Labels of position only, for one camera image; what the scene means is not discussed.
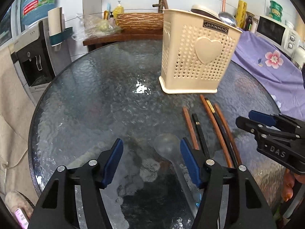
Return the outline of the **black chopstick gold band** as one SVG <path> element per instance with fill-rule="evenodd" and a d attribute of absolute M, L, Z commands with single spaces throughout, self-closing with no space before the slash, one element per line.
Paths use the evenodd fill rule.
<path fill-rule="evenodd" d="M 200 121 L 199 121 L 198 116 L 197 116 L 196 113 L 192 114 L 192 119 L 193 119 L 193 122 L 195 124 L 195 128 L 196 128 L 196 131 L 197 131 L 197 135 L 198 135 L 198 139 L 199 139 L 199 142 L 200 142 L 201 149 L 202 149 L 205 157 L 210 158 L 209 150 L 208 150 L 205 138 L 204 138 L 203 130 L 202 130 Z"/>

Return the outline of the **clear plastic spoon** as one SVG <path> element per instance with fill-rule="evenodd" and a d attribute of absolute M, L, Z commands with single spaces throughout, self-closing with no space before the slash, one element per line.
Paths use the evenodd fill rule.
<path fill-rule="evenodd" d="M 153 142 L 153 146 L 156 152 L 161 157 L 168 159 L 172 163 L 177 178 L 179 180 L 179 183 L 181 185 L 181 188 L 185 194 L 192 216 L 193 218 L 195 218 L 197 215 L 198 207 L 196 205 L 195 199 L 193 198 L 192 192 L 187 184 L 187 181 L 184 177 L 184 173 L 179 165 L 179 163 L 182 160 L 179 138 L 170 133 L 159 134 L 158 136 L 156 136 Z"/>

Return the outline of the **black chopstick gold tip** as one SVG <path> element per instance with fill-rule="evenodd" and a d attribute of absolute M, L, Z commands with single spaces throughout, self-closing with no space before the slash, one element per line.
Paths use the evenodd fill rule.
<path fill-rule="evenodd" d="M 223 153 L 225 155 L 225 157 L 228 159 L 227 160 L 227 165 L 229 168 L 236 168 L 238 166 L 237 160 L 235 158 L 235 154 L 233 151 L 233 148 L 231 147 L 231 142 L 226 134 L 226 131 L 222 125 L 221 119 L 218 116 L 218 114 L 216 113 L 216 110 L 214 109 L 213 105 L 211 104 L 211 102 L 205 98 L 205 101 L 209 107 L 209 109 L 211 110 L 211 113 L 214 117 L 214 121 L 216 122 L 217 125 L 217 129 L 215 130 L 216 133 L 219 135 L 219 141 L 221 143 L 221 146 L 223 148 Z"/>

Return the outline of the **purple floral cloth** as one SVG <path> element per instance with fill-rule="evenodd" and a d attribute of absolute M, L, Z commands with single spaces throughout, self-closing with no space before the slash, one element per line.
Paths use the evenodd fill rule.
<path fill-rule="evenodd" d="M 281 113 L 304 120 L 303 73 L 273 44 L 243 31 L 232 61 L 266 88 Z"/>

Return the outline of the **white microwave oven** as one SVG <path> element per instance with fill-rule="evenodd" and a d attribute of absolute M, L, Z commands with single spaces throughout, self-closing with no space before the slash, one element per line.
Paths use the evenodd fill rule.
<path fill-rule="evenodd" d="M 259 17 L 255 34 L 268 40 L 290 58 L 301 45 L 301 38 L 295 30 L 265 15 Z"/>

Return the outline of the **cream perforated utensil holder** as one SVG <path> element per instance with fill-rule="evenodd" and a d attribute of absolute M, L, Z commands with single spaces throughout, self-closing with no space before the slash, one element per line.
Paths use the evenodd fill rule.
<path fill-rule="evenodd" d="M 216 93 L 241 34 L 211 17 L 164 10 L 162 90 L 167 94 Z"/>

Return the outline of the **dark glass bottle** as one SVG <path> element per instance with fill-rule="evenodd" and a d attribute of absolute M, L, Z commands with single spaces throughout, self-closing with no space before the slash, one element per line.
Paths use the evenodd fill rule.
<path fill-rule="evenodd" d="M 247 14 L 247 18 L 245 20 L 245 27 L 244 30 L 245 31 L 249 31 L 252 25 L 252 15 L 251 14 Z"/>

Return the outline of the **yellow roll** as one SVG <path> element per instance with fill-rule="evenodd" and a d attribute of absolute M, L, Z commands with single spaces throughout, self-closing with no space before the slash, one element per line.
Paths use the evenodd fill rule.
<path fill-rule="evenodd" d="M 236 13 L 237 27 L 239 28 L 243 28 L 243 24 L 246 19 L 246 10 L 247 10 L 247 3 L 242 0 L 239 0 L 237 13 Z"/>

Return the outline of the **green stacked containers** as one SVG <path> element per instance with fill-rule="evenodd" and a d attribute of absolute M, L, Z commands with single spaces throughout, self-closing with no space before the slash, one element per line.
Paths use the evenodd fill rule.
<path fill-rule="evenodd" d="M 270 10 L 268 15 L 269 17 L 279 22 L 282 21 L 283 8 L 280 4 L 278 4 L 276 1 L 271 0 L 269 10 Z"/>

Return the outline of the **beige cloth cover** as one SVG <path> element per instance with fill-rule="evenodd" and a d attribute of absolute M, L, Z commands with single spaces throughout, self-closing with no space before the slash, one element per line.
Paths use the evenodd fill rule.
<path fill-rule="evenodd" d="M 9 47 L 1 49 L 1 195 L 19 191 L 35 204 L 38 195 L 28 164 L 28 133 L 34 109 Z"/>

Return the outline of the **wooden side counter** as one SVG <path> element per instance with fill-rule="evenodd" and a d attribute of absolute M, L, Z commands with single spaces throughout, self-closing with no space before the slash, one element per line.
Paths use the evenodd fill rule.
<path fill-rule="evenodd" d="M 88 51 L 94 51 L 103 46 L 116 42 L 132 41 L 132 40 L 162 40 L 163 30 L 156 31 L 121 31 L 120 33 L 110 34 L 107 36 L 91 37 L 83 40 L 83 46 Z"/>

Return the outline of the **water dispenser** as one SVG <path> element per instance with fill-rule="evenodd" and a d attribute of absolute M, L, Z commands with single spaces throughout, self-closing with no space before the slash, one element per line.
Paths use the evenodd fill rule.
<path fill-rule="evenodd" d="M 34 104 L 54 78 L 71 64 L 66 41 L 51 46 L 47 18 L 35 22 L 18 36 L 11 57 L 17 63 L 17 70 L 25 80 L 25 91 Z"/>

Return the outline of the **plastic bag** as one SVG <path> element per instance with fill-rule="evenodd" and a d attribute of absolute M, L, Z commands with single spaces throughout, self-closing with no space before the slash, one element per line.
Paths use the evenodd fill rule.
<path fill-rule="evenodd" d="M 84 41 L 121 32 L 121 28 L 114 20 L 104 20 L 97 15 L 77 14 L 76 17 L 83 27 L 72 34 L 72 39 L 75 41 Z"/>

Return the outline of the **woven wooden basin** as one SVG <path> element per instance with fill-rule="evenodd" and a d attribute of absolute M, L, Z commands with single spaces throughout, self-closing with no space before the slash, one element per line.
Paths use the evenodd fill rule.
<path fill-rule="evenodd" d="M 162 13 L 126 13 L 116 17 L 117 25 L 125 31 L 158 31 L 163 29 Z"/>

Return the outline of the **paper cup stack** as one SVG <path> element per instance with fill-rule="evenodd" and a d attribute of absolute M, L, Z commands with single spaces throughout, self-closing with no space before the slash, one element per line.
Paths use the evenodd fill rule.
<path fill-rule="evenodd" d="M 56 7 L 48 11 L 47 13 L 49 35 L 54 36 L 63 31 L 62 25 L 62 8 Z"/>

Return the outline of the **yellow soap bottle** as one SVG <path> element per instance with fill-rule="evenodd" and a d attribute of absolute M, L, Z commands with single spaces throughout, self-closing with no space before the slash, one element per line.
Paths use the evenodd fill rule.
<path fill-rule="evenodd" d="M 113 18 L 116 20 L 118 15 L 121 15 L 124 13 L 124 8 L 121 5 L 121 1 L 118 1 L 118 5 L 113 9 Z"/>

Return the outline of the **brass faucet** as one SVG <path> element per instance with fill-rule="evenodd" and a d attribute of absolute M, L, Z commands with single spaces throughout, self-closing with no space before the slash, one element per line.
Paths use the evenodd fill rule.
<path fill-rule="evenodd" d="M 158 9 L 158 13 L 163 13 L 163 9 L 164 9 L 164 2 L 163 0 L 158 0 L 157 4 L 152 4 L 153 8 L 157 8 Z"/>

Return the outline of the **blue water jug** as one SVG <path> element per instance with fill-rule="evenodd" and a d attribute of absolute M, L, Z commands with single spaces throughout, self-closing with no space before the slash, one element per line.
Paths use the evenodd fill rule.
<path fill-rule="evenodd" d="M 55 8 L 55 0 L 21 0 L 21 22 L 29 26 L 47 17 L 48 11 Z"/>

